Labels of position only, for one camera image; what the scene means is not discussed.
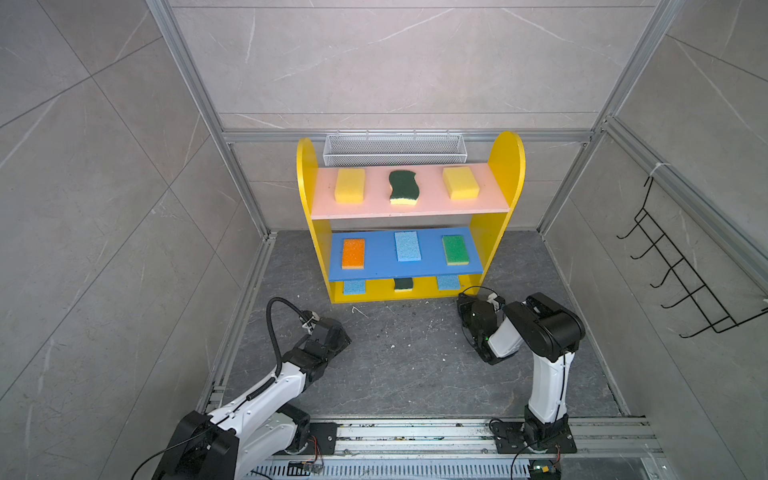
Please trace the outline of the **blue sponge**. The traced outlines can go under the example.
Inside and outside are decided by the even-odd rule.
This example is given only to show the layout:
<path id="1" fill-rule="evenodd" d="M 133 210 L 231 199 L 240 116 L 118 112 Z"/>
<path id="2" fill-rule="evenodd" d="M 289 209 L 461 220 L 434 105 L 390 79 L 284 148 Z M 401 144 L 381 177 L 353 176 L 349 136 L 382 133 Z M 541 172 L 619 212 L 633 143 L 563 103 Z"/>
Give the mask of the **blue sponge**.
<path id="1" fill-rule="evenodd" d="M 461 289 L 460 279 L 456 275 L 439 275 L 436 277 L 439 291 L 455 291 Z"/>
<path id="2" fill-rule="evenodd" d="M 416 231 L 398 231 L 394 237 L 399 262 L 418 262 L 422 259 Z"/>
<path id="3" fill-rule="evenodd" d="M 343 294 L 345 296 L 364 295 L 365 293 L 365 280 L 347 280 L 343 282 Z"/>

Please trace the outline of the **bright green sponge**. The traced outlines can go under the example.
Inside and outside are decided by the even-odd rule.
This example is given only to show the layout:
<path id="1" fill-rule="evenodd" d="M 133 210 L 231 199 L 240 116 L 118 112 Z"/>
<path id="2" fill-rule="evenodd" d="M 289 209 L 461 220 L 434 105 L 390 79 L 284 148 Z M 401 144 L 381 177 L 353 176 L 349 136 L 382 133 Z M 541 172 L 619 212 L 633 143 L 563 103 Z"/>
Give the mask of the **bright green sponge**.
<path id="1" fill-rule="evenodd" d="M 465 238 L 462 235 L 442 237 L 445 261 L 448 266 L 463 266 L 470 263 Z"/>

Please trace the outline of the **dark green sponge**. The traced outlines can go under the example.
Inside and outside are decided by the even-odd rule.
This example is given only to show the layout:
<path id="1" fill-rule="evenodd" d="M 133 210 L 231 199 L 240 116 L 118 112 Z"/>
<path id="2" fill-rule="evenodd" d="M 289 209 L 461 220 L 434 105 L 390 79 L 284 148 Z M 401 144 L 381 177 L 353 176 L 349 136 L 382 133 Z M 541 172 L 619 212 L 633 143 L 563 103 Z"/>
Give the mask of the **dark green sponge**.
<path id="1" fill-rule="evenodd" d="M 416 173 L 411 170 L 394 170 L 389 173 L 391 205 L 415 206 L 420 196 Z"/>
<path id="2" fill-rule="evenodd" d="M 394 280 L 394 290 L 396 292 L 412 291 L 414 280 L 412 278 L 396 278 Z"/>

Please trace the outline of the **orange sponge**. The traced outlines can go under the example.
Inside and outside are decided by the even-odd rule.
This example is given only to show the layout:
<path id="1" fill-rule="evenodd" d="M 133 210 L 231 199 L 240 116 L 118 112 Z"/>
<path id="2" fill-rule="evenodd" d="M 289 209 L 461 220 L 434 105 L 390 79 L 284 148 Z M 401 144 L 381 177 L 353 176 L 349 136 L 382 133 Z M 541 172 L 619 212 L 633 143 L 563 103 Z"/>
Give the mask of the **orange sponge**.
<path id="1" fill-rule="evenodd" d="M 365 240 L 362 238 L 345 238 L 342 243 L 341 268 L 343 270 L 360 270 L 365 267 Z"/>

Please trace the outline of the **yellow sponge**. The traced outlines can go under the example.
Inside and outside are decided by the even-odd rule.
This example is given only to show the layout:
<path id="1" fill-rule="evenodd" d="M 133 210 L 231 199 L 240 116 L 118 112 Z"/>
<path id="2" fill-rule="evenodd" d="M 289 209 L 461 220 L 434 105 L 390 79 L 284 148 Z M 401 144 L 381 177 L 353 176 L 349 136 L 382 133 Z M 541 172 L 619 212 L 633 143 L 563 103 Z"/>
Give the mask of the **yellow sponge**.
<path id="1" fill-rule="evenodd" d="M 361 204 L 364 201 L 366 170 L 341 168 L 337 171 L 334 200 L 338 204 Z"/>
<path id="2" fill-rule="evenodd" d="M 479 195 L 480 186 L 470 167 L 445 167 L 442 178 L 452 201 L 472 200 Z"/>

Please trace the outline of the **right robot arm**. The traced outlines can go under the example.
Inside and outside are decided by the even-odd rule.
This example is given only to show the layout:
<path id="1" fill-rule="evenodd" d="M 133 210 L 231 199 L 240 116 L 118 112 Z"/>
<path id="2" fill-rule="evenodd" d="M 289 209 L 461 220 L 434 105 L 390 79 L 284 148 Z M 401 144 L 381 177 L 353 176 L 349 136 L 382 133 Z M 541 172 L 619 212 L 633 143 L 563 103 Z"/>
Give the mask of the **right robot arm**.
<path id="1" fill-rule="evenodd" d="M 532 390 L 522 424 L 527 445 L 542 450 L 564 435 L 570 367 L 586 336 L 582 320 L 541 292 L 511 303 L 493 290 L 485 298 L 461 292 L 457 310 L 466 339 L 485 363 L 496 365 L 522 346 L 532 352 Z"/>

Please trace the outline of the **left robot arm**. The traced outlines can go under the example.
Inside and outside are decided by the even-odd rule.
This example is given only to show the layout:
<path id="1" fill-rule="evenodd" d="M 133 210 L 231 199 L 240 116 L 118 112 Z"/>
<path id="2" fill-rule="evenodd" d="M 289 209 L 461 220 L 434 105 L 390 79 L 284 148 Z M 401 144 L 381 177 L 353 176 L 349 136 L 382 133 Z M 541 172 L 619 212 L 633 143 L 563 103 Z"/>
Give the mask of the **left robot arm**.
<path id="1" fill-rule="evenodd" d="M 340 322 L 315 321 L 307 339 L 283 356 L 280 372 L 217 410 L 183 417 L 152 477 L 240 479 L 275 453 L 309 450 L 310 415 L 290 402 L 350 343 Z"/>

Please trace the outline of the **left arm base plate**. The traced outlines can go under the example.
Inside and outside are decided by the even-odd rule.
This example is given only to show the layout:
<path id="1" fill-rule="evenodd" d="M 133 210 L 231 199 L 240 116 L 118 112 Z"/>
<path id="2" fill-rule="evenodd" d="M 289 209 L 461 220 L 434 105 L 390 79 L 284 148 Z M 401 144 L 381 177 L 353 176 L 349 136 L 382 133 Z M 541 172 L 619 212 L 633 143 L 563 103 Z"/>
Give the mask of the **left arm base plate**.
<path id="1" fill-rule="evenodd" d="M 333 455 L 339 427 L 340 425 L 334 422 L 309 423 L 302 432 L 302 454 L 311 457 Z"/>

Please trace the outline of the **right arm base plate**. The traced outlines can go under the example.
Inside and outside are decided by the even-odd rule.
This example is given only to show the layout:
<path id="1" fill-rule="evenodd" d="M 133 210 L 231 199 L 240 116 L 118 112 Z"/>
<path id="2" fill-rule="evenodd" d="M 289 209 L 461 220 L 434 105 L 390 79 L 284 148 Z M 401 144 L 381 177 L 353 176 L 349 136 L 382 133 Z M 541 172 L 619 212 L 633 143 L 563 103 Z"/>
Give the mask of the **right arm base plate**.
<path id="1" fill-rule="evenodd" d="M 513 454 L 526 450 L 534 453 L 573 454 L 577 447 L 568 415 L 553 423 L 541 423 L 536 417 L 521 422 L 506 422 L 493 418 L 488 427 L 499 454 Z"/>

